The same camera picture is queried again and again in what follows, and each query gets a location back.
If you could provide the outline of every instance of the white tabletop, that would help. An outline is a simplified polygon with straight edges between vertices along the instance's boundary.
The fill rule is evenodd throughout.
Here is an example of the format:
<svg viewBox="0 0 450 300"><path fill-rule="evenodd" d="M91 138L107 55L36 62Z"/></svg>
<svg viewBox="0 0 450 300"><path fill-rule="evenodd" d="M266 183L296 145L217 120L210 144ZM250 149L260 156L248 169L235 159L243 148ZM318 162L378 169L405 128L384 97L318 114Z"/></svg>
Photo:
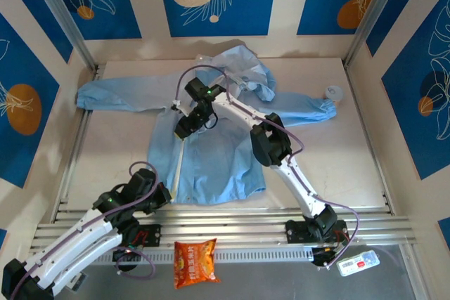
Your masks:
<svg viewBox="0 0 450 300"><path fill-rule="evenodd" d="M344 99L330 121L290 130L305 144L297 162L316 191L352 207L384 207L383 185L368 149L342 62L337 58L262 59L272 70L277 91L321 97L327 86L340 86ZM192 60L110 61L104 79L161 75L184 70ZM132 162L146 160L158 112L95 111L89 122L69 191L68 209L87 209L98 196L129 180ZM213 207L172 205L175 209L253 209L298 207L282 180L264 168L267 190L242 201Z"/></svg>

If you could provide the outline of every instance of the robotic arm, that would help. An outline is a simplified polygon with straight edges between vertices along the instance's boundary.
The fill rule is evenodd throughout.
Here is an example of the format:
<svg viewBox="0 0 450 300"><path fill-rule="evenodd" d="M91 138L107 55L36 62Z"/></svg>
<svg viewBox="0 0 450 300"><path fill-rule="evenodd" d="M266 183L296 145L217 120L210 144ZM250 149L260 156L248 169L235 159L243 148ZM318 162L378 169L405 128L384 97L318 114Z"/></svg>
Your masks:
<svg viewBox="0 0 450 300"><path fill-rule="evenodd" d="M53 244L21 263L17 259L4 268L1 293L15 300L50 300L81 270L105 252L115 247L129 246L139 233L140 225L133 217L135 211L154 212L171 200L162 183L149 198L111 213L110 211L132 203L150 194L156 175L139 169L128 184L121 184L103 193L93 208L69 231Z"/></svg>
<svg viewBox="0 0 450 300"><path fill-rule="evenodd" d="M179 101L174 101L172 109L184 114L175 134L181 139L186 138L209 122L211 116L216 119L226 117L248 130L257 160L280 175L302 209L305 222L286 223L288 242L334 241L332 232L337 223L342 222L338 228L342 230L345 222L338 221L333 208L317 197L300 170L280 117L274 113L264 115L237 101L220 85L209 88L198 78L191 80L185 89L197 105L189 111L181 107ZM171 200L162 183L152 192L156 180L153 171L139 169L127 184L117 185L103 193L93 208L53 244L24 263L17 259L8 263L4 268L1 293L7 299L52 300L100 255L117 249L118 245L128 247L134 244L139 237L140 225L133 213L152 213ZM322 251L316 252L314 263L327 266L343 253L342 249L340 251L337 256L335 250L325 256Z"/></svg>
<svg viewBox="0 0 450 300"><path fill-rule="evenodd" d="M293 157L290 139L277 114L264 115L244 105L227 93L225 88L214 85L209 88L198 78L186 85L185 90L197 105L183 116L175 128L181 139L204 126L212 115L225 117L250 132L253 154L259 163L270 167L283 179L297 199L309 235L316 241L323 241L338 217L333 208L317 199L317 193L307 180ZM179 101L174 101L173 110L179 110Z"/></svg>

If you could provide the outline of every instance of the shirt sleeve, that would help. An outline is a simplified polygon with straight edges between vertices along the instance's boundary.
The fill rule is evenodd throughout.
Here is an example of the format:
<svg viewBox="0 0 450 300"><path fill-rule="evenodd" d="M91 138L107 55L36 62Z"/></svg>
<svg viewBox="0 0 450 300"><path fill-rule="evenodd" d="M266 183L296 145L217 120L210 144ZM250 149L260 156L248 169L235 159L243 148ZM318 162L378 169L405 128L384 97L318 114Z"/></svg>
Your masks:
<svg viewBox="0 0 450 300"><path fill-rule="evenodd" d="M277 93L271 102L262 102L255 95L244 93L239 100L264 114L275 112L284 126L322 122L336 116L332 100L310 98L300 93Z"/></svg>
<svg viewBox="0 0 450 300"><path fill-rule="evenodd" d="M78 89L77 106L86 110L141 112L171 105L181 73L91 81ZM184 87L188 76L180 88Z"/></svg>

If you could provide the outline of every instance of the black motor bracket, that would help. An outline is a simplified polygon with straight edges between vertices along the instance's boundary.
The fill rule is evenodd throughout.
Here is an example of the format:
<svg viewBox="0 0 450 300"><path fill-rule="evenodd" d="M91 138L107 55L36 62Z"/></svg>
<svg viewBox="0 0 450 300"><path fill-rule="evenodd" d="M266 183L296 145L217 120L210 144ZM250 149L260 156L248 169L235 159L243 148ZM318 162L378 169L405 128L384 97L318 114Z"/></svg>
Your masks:
<svg viewBox="0 0 450 300"><path fill-rule="evenodd" d="M316 266L322 267L324 263L330 263L342 245L348 244L349 235L345 221L336 221L320 241L311 235L308 227L306 221L288 221L285 225L285 233L288 244L322 244L322 247L312 249L313 264Z"/></svg>
<svg viewBox="0 0 450 300"><path fill-rule="evenodd" d="M139 169L130 178L128 183L117 185L111 191L101 194L98 200L94 202L93 209L98 209L100 212L106 213L116 207L134 202L150 192L155 179L156 175L152 171ZM159 246L161 225L140 225L137 219L133 217L133 213L143 211L146 214L150 214L169 203L170 200L171 196L168 189L164 187L164 184L159 183L155 192L149 198L146 198L134 207L107 216L105 221L111 222L113 228L116 228L118 233L122 234L122 246L133 246L133 242L137 247ZM5 265L1 293L7 299L10 299L20 279L26 274L25 266L26 263L21 263L17 259L13 259ZM52 292L53 285L50 285L47 289L42 289L38 285L38 282L38 277L27 277L20 287L15 300L54 299Z"/></svg>
<svg viewBox="0 0 450 300"><path fill-rule="evenodd" d="M284 128L281 118L274 112L267 115L266 119ZM281 161L293 153L289 136L267 122L253 126L250 131L250 140L253 155L265 167L281 165Z"/></svg>
<svg viewBox="0 0 450 300"><path fill-rule="evenodd" d="M199 78L194 78L184 87L189 96L197 103L188 116L183 116L175 127L175 134L184 139L195 133L205 125L214 114L212 102L220 93L226 90L224 87L216 84L213 87L204 85Z"/></svg>

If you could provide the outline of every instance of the chip bag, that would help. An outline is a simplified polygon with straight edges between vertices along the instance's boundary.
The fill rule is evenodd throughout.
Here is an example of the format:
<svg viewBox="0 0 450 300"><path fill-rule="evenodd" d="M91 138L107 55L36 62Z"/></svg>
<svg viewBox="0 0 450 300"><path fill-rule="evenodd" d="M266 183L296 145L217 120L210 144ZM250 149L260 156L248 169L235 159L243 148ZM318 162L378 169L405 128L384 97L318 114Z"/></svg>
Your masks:
<svg viewBox="0 0 450 300"><path fill-rule="evenodd" d="M216 240L201 244L175 242L175 289L202 281L220 282L214 275Z"/></svg>

